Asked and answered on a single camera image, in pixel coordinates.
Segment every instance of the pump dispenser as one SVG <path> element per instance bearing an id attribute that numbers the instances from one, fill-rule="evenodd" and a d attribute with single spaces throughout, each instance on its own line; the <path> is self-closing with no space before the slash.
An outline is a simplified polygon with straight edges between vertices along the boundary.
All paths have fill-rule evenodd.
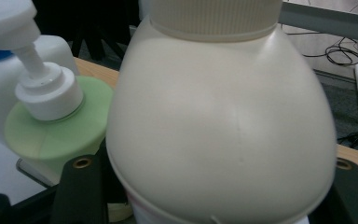
<path id="1" fill-rule="evenodd" d="M 137 223 L 294 223 L 330 189 L 334 123 L 281 5 L 151 1 L 106 136 Z"/>
<path id="2" fill-rule="evenodd" d="M 34 45 L 35 14 L 30 0 L 0 0 L 0 50 L 11 50 L 24 67 L 15 88 L 20 102 L 4 132 L 10 149 L 57 184 L 66 161 L 98 150 L 113 92 L 100 80 L 43 62 Z"/>

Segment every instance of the table surface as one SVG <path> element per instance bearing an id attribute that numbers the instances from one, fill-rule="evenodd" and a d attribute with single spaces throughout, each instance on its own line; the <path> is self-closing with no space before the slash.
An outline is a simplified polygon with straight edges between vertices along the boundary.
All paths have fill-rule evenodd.
<path id="1" fill-rule="evenodd" d="M 115 87 L 118 80 L 118 71 L 75 58 L 77 67 L 82 76 L 97 77 Z M 358 164 L 358 150 L 337 145 L 337 156 Z"/>

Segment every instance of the wooden table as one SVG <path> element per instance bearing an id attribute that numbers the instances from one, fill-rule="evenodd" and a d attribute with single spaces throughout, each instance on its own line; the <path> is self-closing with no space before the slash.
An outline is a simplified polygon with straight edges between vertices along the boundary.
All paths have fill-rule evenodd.
<path id="1" fill-rule="evenodd" d="M 118 71 L 100 66 L 95 63 L 89 63 L 84 60 L 75 58 L 79 72 L 83 76 L 97 77 L 110 86 L 115 87 L 118 79 Z M 337 156 L 358 164 L 358 150 L 337 145 Z"/>

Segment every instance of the ribbed bottle cap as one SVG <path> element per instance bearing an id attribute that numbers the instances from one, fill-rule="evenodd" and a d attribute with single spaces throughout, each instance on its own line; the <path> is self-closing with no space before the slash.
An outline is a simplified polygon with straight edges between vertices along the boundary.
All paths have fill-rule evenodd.
<path id="1" fill-rule="evenodd" d="M 243 41 L 275 28 L 282 0 L 151 0 L 153 26 L 196 41 Z"/>

